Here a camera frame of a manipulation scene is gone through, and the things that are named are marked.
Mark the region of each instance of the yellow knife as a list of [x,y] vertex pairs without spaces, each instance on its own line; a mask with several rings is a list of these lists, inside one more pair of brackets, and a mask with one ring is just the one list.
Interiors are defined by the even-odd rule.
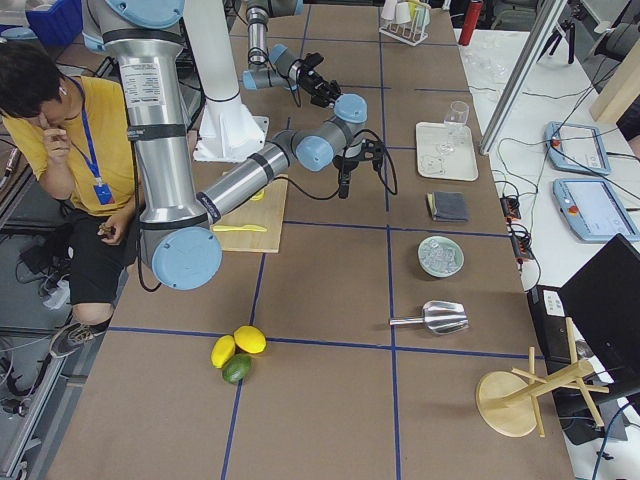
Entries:
[[211,231],[213,232],[261,232],[267,231],[266,227],[262,225],[211,225]]

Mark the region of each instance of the glass cup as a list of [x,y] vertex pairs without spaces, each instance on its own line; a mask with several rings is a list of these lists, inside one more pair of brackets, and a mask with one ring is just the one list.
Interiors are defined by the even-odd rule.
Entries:
[[454,136],[469,120],[469,105],[459,100],[453,102],[444,117],[444,125],[447,127],[447,139],[444,143],[438,145],[440,153],[454,152]]

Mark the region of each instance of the red bottle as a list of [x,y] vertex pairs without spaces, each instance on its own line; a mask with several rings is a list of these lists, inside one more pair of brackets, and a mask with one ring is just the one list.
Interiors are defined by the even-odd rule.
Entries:
[[462,32],[460,33],[460,45],[469,45],[471,41],[471,35],[476,29],[478,18],[480,18],[480,12],[482,11],[482,0],[471,0],[469,2],[469,8],[467,9],[467,15],[464,17],[464,25],[462,25]]

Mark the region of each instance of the round wooden base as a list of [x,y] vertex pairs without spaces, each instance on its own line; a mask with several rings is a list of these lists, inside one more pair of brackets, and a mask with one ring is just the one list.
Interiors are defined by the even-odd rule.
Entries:
[[500,399],[528,384],[509,372],[487,373],[478,382],[476,404],[480,415],[496,432],[508,437],[524,437],[536,428],[533,403],[529,397],[511,405],[501,405]]

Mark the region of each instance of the blue joint cap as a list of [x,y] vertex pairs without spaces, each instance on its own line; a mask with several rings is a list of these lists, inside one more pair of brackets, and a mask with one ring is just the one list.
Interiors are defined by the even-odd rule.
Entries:
[[257,90],[256,81],[249,70],[242,72],[242,84],[247,90]]
[[303,167],[319,172],[331,163],[335,153],[327,140],[314,135],[302,139],[296,148],[296,157]]
[[101,53],[105,51],[104,42],[102,40],[92,37],[91,35],[87,35],[86,33],[83,33],[82,36],[84,37],[84,46],[92,52]]
[[143,28],[162,29],[182,17],[185,0],[106,0],[107,5],[128,22]]
[[211,280],[221,262],[222,247],[216,236],[206,228],[187,227],[162,239],[151,268],[168,287],[191,290]]
[[345,93],[336,100],[333,113],[345,122],[364,123],[367,121],[367,102],[360,95]]
[[287,50],[288,48],[286,46],[282,45],[281,43],[276,43],[271,49],[271,52],[269,52],[269,60],[271,61],[271,63],[276,63],[280,56]]

